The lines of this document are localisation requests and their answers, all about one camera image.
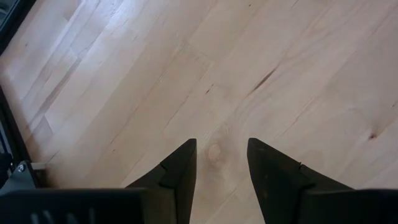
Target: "screw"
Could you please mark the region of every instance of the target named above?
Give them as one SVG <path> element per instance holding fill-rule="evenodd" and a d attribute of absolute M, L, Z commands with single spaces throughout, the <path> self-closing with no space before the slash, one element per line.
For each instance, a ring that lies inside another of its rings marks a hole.
<path fill-rule="evenodd" d="M 17 167 L 18 172 L 24 172 L 25 171 L 25 165 L 21 164 Z"/>

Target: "wood grain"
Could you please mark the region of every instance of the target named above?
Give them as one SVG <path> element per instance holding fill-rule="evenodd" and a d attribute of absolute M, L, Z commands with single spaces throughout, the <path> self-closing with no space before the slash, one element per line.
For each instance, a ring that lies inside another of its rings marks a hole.
<path fill-rule="evenodd" d="M 55 187 L 124 187 L 198 139 L 191 223 L 264 223 L 256 137 L 397 188 L 397 0 L 38 0 L 0 82 Z"/>

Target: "wooden floor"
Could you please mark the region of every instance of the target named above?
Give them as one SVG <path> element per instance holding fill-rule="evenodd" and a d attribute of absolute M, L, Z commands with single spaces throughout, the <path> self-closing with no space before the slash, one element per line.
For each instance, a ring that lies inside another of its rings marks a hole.
<path fill-rule="evenodd" d="M 191 223 L 264 223 L 249 137 L 349 186 L 398 187 L 397 6 L 37 0 L 0 81 L 54 186 L 124 187 L 197 138 Z"/>

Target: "black pointed object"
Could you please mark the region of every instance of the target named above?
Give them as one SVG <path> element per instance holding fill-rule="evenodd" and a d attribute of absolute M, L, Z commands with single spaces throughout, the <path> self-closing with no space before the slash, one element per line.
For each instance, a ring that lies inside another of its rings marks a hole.
<path fill-rule="evenodd" d="M 196 170 L 196 140 L 189 139 L 125 189 L 36 189 L 2 195 L 0 223 L 187 224 Z"/>
<path fill-rule="evenodd" d="M 267 224 L 398 223 L 397 190 L 354 190 L 254 138 L 248 162 Z"/>

